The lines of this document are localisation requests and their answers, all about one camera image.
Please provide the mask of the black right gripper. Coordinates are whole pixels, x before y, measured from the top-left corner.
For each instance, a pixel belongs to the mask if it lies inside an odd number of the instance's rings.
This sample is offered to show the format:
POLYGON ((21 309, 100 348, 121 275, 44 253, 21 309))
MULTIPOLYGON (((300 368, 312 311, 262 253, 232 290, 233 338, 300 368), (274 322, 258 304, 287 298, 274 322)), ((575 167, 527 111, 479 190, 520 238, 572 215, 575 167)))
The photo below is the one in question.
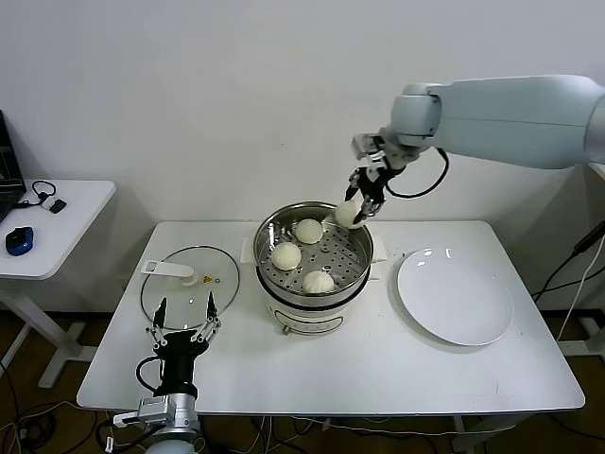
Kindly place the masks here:
POLYGON ((384 191, 387 183, 400 174, 399 169, 386 167, 362 166, 349 177, 349 185, 345 191, 344 200, 352 200, 361 192, 363 202, 353 219, 353 226, 359 227, 373 218, 382 208, 384 191))

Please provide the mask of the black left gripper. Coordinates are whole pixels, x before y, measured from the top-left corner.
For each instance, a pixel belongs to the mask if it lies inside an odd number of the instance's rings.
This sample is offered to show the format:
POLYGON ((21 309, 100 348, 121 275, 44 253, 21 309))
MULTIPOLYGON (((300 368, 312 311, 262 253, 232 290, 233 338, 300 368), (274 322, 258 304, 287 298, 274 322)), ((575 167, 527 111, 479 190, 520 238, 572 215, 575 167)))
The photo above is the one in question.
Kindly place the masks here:
POLYGON ((157 357, 164 364, 157 395, 184 393, 197 396, 198 389, 193 380, 196 358, 208 350, 221 327, 214 293, 209 292, 206 320, 197 331, 178 331, 164 336, 166 307, 167 300, 163 298, 154 312, 151 327, 146 329, 153 339, 153 349, 157 349, 157 357))

